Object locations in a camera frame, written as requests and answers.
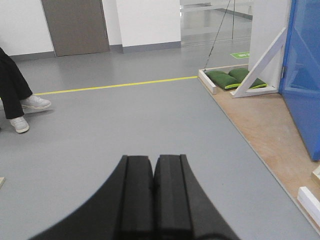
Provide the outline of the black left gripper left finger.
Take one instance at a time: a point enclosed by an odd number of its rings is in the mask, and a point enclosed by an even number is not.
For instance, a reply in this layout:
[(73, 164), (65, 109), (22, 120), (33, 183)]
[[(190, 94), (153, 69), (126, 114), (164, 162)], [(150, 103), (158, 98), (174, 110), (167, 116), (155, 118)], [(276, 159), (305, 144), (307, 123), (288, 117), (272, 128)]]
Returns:
[(147, 156), (122, 156), (103, 185), (35, 240), (151, 240), (153, 172)]

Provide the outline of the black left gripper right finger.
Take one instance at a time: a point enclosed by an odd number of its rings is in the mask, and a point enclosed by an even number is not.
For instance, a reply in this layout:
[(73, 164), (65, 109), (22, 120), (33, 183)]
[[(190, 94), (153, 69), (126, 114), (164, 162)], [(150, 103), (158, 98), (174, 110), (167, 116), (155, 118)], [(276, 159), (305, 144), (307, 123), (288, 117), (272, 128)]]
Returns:
[(237, 240), (181, 155), (160, 155), (154, 172), (157, 240)]

